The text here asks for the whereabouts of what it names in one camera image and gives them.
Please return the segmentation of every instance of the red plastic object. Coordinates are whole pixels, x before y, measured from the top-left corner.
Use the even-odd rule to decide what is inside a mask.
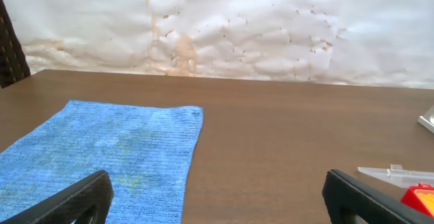
[[[434,217],[434,187],[426,183],[419,183],[417,187],[409,187],[401,203]]]

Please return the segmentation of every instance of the blue towel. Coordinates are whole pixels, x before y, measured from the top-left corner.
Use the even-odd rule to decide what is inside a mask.
[[[106,223],[181,223],[199,107],[72,100],[0,154],[0,221],[97,171],[115,191]]]

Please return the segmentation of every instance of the wooden table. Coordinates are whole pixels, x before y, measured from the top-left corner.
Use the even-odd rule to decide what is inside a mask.
[[[0,90],[0,151],[70,99],[204,108],[183,223],[329,223],[337,168],[399,199],[358,166],[434,172],[434,134],[416,123],[434,91],[42,71]]]

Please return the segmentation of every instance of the white paper backdrop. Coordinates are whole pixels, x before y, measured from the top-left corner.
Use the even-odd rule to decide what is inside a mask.
[[[434,0],[4,1],[32,72],[434,88]]]

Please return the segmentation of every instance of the clear plastic lid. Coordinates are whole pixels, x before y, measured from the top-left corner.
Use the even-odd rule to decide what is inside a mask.
[[[401,165],[391,165],[390,169],[358,167],[359,171],[398,187],[408,188],[419,183],[434,186],[434,172],[403,170]]]

